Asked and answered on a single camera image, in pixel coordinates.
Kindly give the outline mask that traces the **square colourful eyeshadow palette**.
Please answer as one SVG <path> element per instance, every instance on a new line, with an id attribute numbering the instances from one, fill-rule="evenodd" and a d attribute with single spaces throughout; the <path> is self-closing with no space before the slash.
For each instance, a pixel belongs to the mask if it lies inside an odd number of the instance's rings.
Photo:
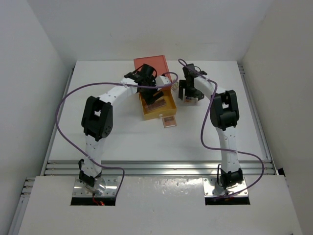
<path id="1" fill-rule="evenodd" d="M 184 103 L 189 105 L 196 105 L 198 103 L 198 98 L 186 96 L 184 99 Z"/>

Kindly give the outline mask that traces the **yellow drawer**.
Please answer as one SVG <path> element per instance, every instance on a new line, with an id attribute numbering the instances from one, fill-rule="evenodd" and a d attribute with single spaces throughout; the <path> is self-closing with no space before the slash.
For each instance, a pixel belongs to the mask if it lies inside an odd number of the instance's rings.
<path id="1" fill-rule="evenodd" d="M 176 114 L 177 107 L 173 99 L 171 90 L 164 90 L 163 93 L 164 93 L 164 96 L 162 96 L 161 98 L 165 99 L 166 106 L 152 110 L 151 112 L 146 112 L 144 106 L 147 104 L 145 100 L 142 98 L 141 94 L 139 94 L 139 100 L 141 102 L 144 120 L 151 120 L 151 119 L 156 119 L 160 117 L 173 116 Z"/>

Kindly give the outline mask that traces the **small square copper palette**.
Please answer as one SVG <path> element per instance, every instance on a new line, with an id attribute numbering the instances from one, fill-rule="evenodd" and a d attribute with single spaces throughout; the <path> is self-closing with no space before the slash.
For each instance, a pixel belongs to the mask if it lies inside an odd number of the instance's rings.
<path id="1" fill-rule="evenodd" d="M 162 121 L 164 128 L 175 127 L 177 125 L 174 116 L 163 117 Z"/>

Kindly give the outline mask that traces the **orange drawer organizer box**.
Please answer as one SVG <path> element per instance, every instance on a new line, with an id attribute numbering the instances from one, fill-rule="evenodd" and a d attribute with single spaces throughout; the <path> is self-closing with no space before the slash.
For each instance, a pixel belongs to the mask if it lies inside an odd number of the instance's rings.
<path id="1" fill-rule="evenodd" d="M 134 59 L 134 67 L 137 69 L 141 65 L 147 64 L 153 67 L 156 72 L 154 74 L 162 75 L 166 72 L 169 72 L 168 64 L 165 55 L 141 57 Z"/>

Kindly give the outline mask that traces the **long clear eyeshadow palette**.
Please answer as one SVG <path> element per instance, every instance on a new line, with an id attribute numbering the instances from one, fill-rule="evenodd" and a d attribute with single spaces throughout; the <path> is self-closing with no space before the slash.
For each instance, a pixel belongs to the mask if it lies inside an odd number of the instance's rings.
<path id="1" fill-rule="evenodd" d="M 152 110 L 158 109 L 163 106 L 166 106 L 166 101 L 164 98 L 160 98 L 156 100 L 153 104 L 145 105 L 144 108 L 146 112 L 151 112 Z"/>

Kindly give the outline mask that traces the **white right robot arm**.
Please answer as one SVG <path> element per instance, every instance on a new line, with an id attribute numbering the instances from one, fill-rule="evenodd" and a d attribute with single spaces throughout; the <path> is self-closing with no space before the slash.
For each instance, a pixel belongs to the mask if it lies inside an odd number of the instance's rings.
<path id="1" fill-rule="evenodd" d="M 184 79 L 179 81 L 179 99 L 195 98 L 209 99 L 209 107 L 201 127 L 201 142 L 204 143 L 203 134 L 207 118 L 216 128 L 219 136 L 222 162 L 218 167 L 217 184 L 227 189 L 243 181 L 243 171 L 239 164 L 236 147 L 235 128 L 239 120 L 237 95 L 234 90 L 218 88 L 215 81 L 206 78 L 206 72 L 196 70 L 196 66 L 179 59 L 183 66 Z"/>

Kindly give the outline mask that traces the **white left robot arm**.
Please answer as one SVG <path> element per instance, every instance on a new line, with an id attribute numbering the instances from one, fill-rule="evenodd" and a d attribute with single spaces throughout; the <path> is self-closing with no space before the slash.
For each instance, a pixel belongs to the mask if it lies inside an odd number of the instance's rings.
<path id="1" fill-rule="evenodd" d="M 79 162 L 79 179 L 89 188 L 99 190 L 100 186 L 105 185 L 100 179 L 100 164 L 106 137 L 113 128 L 113 109 L 136 93 L 140 93 L 148 105 L 153 104 L 163 96 L 161 88 L 170 83 L 168 77 L 157 76 L 153 67 L 143 64 L 124 75 L 120 86 L 116 85 L 98 97 L 90 96 L 87 99 L 81 121 L 86 136 L 87 156 Z"/>

